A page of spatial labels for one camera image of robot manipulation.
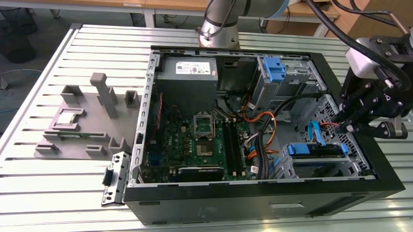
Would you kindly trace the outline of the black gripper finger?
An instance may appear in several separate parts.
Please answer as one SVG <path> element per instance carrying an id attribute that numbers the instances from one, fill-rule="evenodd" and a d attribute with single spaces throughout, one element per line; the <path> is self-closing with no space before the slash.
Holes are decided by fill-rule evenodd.
<path id="1" fill-rule="evenodd" d="M 348 74 L 343 84 L 340 97 L 343 98 L 341 109 L 335 117 L 335 121 L 372 121 L 369 115 L 373 104 L 367 103 L 369 94 L 373 92 L 375 81 L 359 78 L 355 74 Z"/>
<path id="2" fill-rule="evenodd" d="M 344 109 L 339 112 L 339 132 L 348 133 L 357 131 L 373 120 L 375 110 L 372 109 Z"/>

